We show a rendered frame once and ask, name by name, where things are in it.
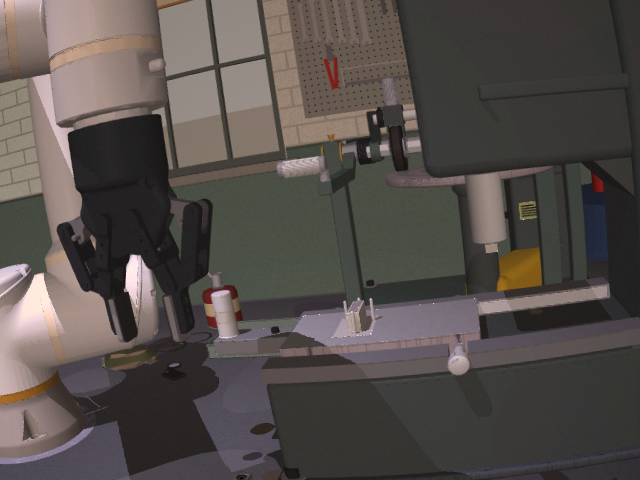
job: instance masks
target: window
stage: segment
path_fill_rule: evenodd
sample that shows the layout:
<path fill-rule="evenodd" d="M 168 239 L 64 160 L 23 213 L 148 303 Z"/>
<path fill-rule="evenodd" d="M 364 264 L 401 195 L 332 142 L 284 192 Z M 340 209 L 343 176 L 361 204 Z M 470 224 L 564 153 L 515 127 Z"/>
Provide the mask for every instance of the window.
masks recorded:
<path fill-rule="evenodd" d="M 261 0 L 159 10 L 169 177 L 285 157 Z"/>

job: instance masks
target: bottle cap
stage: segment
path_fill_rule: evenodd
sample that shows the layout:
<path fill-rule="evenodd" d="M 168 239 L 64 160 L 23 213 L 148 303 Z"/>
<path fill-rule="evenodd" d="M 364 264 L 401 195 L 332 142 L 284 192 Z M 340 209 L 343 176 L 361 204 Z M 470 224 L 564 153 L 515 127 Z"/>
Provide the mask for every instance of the bottle cap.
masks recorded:
<path fill-rule="evenodd" d="M 213 288 L 220 288 L 223 286 L 222 272 L 214 273 L 213 275 L 211 275 L 210 273 L 207 273 L 207 275 L 209 275 L 209 277 L 211 277 L 211 280 L 213 281 Z"/>

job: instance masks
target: window frame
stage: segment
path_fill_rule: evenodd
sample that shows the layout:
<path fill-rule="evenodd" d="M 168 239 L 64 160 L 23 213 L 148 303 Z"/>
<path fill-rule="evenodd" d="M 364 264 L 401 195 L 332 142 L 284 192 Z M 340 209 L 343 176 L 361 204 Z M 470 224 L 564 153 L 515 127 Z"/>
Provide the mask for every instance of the window frame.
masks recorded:
<path fill-rule="evenodd" d="M 166 81 L 167 84 L 169 81 L 171 80 L 175 80 L 178 78 L 183 78 L 183 77 L 187 77 L 190 75 L 196 75 L 198 73 L 204 73 L 204 72 L 210 72 L 210 71 L 215 71 L 215 75 L 216 75 L 216 88 L 217 88 L 217 92 L 218 92 L 218 101 L 220 102 L 220 119 L 222 120 L 222 129 L 223 129 L 223 133 L 224 133 L 224 139 L 225 139 L 225 144 L 226 144 L 226 150 L 227 150 L 227 159 L 226 160 L 218 160 L 218 161 L 210 161 L 207 163 L 202 163 L 200 165 L 192 165 L 192 166 L 188 166 L 188 167 L 178 167 L 178 155 L 177 155 L 177 149 L 176 149 L 176 144 L 175 144 L 175 139 L 174 139 L 174 134 L 173 134 L 173 121 L 171 119 L 171 102 L 170 100 L 167 100 L 167 104 L 164 107 L 164 114 L 165 114 L 165 119 L 167 122 L 167 136 L 169 139 L 169 148 L 170 148 L 170 152 L 167 152 L 169 155 L 169 162 L 172 166 L 171 169 L 169 169 L 169 178 L 178 178 L 178 177 L 183 177 L 183 176 L 187 176 L 187 175 L 194 175 L 194 174 L 199 174 L 199 173 L 205 173 L 205 172 L 213 172 L 213 171 L 217 171 L 217 170 L 225 170 L 228 168 L 234 168 L 234 167 L 241 167 L 241 166 L 245 166 L 245 165 L 254 165 L 254 164 L 259 164 L 259 163 L 266 163 L 266 162 L 272 162 L 274 160 L 282 160 L 283 158 L 286 158 L 286 149 L 284 146 L 284 137 L 282 134 L 282 125 L 280 122 L 280 111 L 278 108 L 278 98 L 276 95 L 276 87 L 275 87 L 275 80 L 274 80 L 274 75 L 273 75 L 273 67 L 271 64 L 271 55 L 269 52 L 269 39 L 268 39 L 268 35 L 267 35 L 267 26 L 266 26 L 266 20 L 265 20 L 265 16 L 264 16 L 264 8 L 262 6 L 262 0 L 254 0 L 258 6 L 258 17 L 260 20 L 260 29 L 261 29 L 261 33 L 262 33 L 262 43 L 264 46 L 264 52 L 262 55 L 255 55 L 252 57 L 244 57 L 244 58 L 240 58 L 237 60 L 233 60 L 230 62 L 224 62 L 224 63 L 220 63 L 219 62 L 219 55 L 218 55 L 218 44 L 217 44 L 217 39 L 216 39 L 216 31 L 215 31 L 215 24 L 213 22 L 213 7 L 211 6 L 211 0 L 205 0 L 205 5 L 207 8 L 207 20 L 209 23 L 209 35 L 210 35 L 210 39 L 211 39 L 211 51 L 213 53 L 213 65 L 208 66 L 208 67 L 201 67 L 201 68 L 197 68 L 194 70 L 189 70 L 186 72 L 182 72 L 182 73 L 177 73 L 174 75 L 169 75 L 166 77 Z M 167 7 L 173 6 L 173 5 L 178 5 L 179 3 L 184 3 L 184 2 L 178 2 L 175 4 L 170 4 L 167 5 Z M 273 117 L 274 117 L 274 121 L 275 121 L 275 127 L 276 127 L 276 136 L 278 138 L 278 147 L 279 150 L 275 151 L 275 152 L 268 152 L 268 153 L 261 153 L 258 155 L 251 155 L 251 156 L 247 156 L 247 157 L 239 157 L 239 158 L 234 158 L 233 157 L 233 151 L 231 148 L 231 134 L 229 132 L 229 123 L 228 123 L 228 117 L 227 117 L 227 107 L 226 107 L 226 101 L 224 98 L 224 91 L 223 91 L 223 85 L 222 85 L 222 69 L 225 67 L 231 67 L 234 65 L 241 65 L 243 63 L 249 63 L 249 62 L 254 62 L 254 61 L 258 61 L 258 60 L 264 60 L 267 66 L 267 78 L 269 80 L 269 89 L 271 91 L 271 105 L 273 107 Z"/>

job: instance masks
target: wrench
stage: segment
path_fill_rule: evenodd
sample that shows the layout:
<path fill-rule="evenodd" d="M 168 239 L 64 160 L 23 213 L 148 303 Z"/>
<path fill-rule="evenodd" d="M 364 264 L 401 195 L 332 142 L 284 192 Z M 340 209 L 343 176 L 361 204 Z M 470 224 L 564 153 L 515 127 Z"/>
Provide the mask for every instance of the wrench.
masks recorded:
<path fill-rule="evenodd" d="M 344 6 L 347 7 L 347 22 L 349 23 L 351 45 L 358 45 L 360 39 L 358 39 L 358 35 L 356 35 L 356 24 L 353 21 L 353 5 L 351 5 L 351 0 L 344 0 Z"/>
<path fill-rule="evenodd" d="M 320 6 L 322 7 L 322 21 L 324 22 L 324 31 L 326 36 L 324 43 L 331 45 L 333 43 L 333 36 L 331 35 L 331 24 L 329 23 L 326 0 L 320 0 Z"/>
<path fill-rule="evenodd" d="M 340 3 L 338 0 L 333 1 L 333 16 L 336 19 L 336 26 L 338 27 L 338 43 L 347 43 L 347 39 L 344 38 L 344 32 L 342 31 L 342 17 L 340 16 Z"/>
<path fill-rule="evenodd" d="M 298 14 L 300 27 L 302 28 L 302 41 L 306 43 L 309 41 L 309 36 L 307 35 L 307 22 L 304 21 L 304 8 L 301 3 L 298 3 Z"/>
<path fill-rule="evenodd" d="M 371 37 L 369 37 L 369 27 L 367 26 L 367 15 L 364 13 L 364 3 L 362 0 L 356 0 L 358 5 L 358 16 L 360 17 L 360 30 L 362 31 L 362 45 L 371 45 Z"/>
<path fill-rule="evenodd" d="M 322 42 L 322 38 L 318 33 L 318 21 L 316 20 L 316 7 L 314 5 L 315 1 L 316 0 L 307 0 L 307 3 L 309 4 L 309 11 L 311 12 L 311 23 L 313 24 L 313 41 L 316 43 L 320 43 Z"/>

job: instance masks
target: window pane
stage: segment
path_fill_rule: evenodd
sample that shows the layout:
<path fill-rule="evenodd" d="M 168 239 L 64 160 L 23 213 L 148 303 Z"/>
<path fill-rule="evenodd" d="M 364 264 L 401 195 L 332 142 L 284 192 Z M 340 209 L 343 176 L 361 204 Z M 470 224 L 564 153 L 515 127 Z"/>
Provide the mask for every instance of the window pane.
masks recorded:
<path fill-rule="evenodd" d="M 222 69 L 233 157 L 279 150 L 264 60 Z"/>
<path fill-rule="evenodd" d="M 211 6 L 220 63 L 264 54 L 258 0 L 211 0 Z"/>
<path fill-rule="evenodd" d="M 171 161 L 171 146 L 169 145 L 169 130 L 167 129 L 167 119 L 164 114 L 164 107 L 160 110 L 154 110 L 154 115 L 160 115 L 162 117 L 162 132 L 164 133 L 164 146 L 167 149 L 167 161 L 169 162 L 169 170 L 173 168 L 173 162 Z"/>
<path fill-rule="evenodd" d="M 215 72 L 177 78 L 167 85 L 178 167 L 226 160 Z"/>
<path fill-rule="evenodd" d="M 191 0 L 158 11 L 167 75 L 213 65 L 205 0 Z"/>

